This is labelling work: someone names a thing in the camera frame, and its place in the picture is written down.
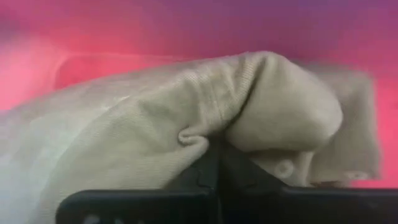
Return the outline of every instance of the cloth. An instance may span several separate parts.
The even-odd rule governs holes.
[[[1,223],[54,223],[85,189],[158,189],[226,140],[287,184],[378,176],[371,81],[271,52],[75,85],[0,118]]]

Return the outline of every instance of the pink background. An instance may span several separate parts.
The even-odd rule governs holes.
[[[170,62],[134,57],[49,72],[71,51],[201,58],[271,50],[351,65],[375,78],[384,154],[382,180],[359,185],[398,187],[397,9],[395,1],[377,0],[0,0],[1,18],[16,30],[0,44],[7,49],[0,48],[0,109],[89,78]],[[93,64],[94,73],[84,72]]]

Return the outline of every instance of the black plastic object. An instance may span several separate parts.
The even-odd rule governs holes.
[[[218,148],[213,141],[192,166],[162,190],[86,190],[67,197],[57,224],[219,223]]]
[[[231,146],[219,187],[224,223],[398,223],[398,190],[289,187]]]

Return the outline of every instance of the beige cloth bag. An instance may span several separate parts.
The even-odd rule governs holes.
[[[0,119],[0,223],[54,223],[85,189],[156,189],[227,141],[287,184],[377,177],[371,82],[270,52],[102,78]]]

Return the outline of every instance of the white fabric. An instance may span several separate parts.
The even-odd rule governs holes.
[[[221,131],[290,185],[376,177],[367,78],[309,68],[323,75],[242,54],[98,79],[12,110],[0,118],[0,223],[54,223],[84,189],[161,188]]]

